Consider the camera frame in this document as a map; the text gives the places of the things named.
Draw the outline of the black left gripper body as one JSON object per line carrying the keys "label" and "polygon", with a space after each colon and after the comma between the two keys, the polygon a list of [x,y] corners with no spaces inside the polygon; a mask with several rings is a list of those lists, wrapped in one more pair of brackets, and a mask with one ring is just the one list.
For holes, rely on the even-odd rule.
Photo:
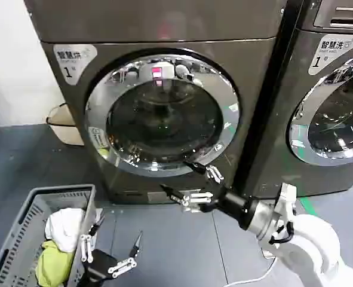
{"label": "black left gripper body", "polygon": [[112,280],[112,275],[108,273],[110,267],[116,266],[118,260],[113,256],[95,249],[92,251],[93,261],[84,262],[83,286],[102,286],[105,281]]}

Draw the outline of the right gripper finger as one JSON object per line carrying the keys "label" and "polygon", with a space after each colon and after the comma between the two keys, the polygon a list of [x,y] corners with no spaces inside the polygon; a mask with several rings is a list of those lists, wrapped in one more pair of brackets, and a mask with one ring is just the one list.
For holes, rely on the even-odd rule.
{"label": "right gripper finger", "polygon": [[202,189],[203,191],[209,193],[226,193],[228,191],[225,179],[216,166],[212,164],[205,166],[196,161],[184,161],[183,164],[204,177],[205,186]]}
{"label": "right gripper finger", "polygon": [[211,192],[201,191],[187,191],[183,193],[168,185],[160,185],[167,197],[181,206],[183,212],[200,213],[201,206],[210,204],[212,202],[213,194]]}

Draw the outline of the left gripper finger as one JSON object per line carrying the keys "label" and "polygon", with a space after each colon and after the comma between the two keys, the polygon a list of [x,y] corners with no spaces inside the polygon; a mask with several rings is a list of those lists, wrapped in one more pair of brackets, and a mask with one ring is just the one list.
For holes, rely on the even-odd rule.
{"label": "left gripper finger", "polygon": [[94,258],[92,254],[93,249],[91,246],[91,240],[103,224],[104,219],[105,216],[102,215],[98,221],[91,225],[90,229],[85,234],[80,235],[82,262],[93,262]]}
{"label": "left gripper finger", "polygon": [[110,274],[111,277],[119,277],[120,275],[137,267],[136,258],[140,252],[142,236],[143,231],[140,231],[127,259],[118,261],[114,266],[108,268],[108,274]]}

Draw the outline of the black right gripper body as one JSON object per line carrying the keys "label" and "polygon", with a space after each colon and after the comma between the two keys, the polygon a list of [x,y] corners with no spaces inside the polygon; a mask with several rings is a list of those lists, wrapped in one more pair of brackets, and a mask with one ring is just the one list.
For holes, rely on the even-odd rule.
{"label": "black right gripper body", "polygon": [[214,197],[211,202],[200,204],[200,211],[211,212],[217,209],[235,219],[239,224],[250,223],[249,208],[249,196],[239,195],[233,191],[221,193],[220,196]]}

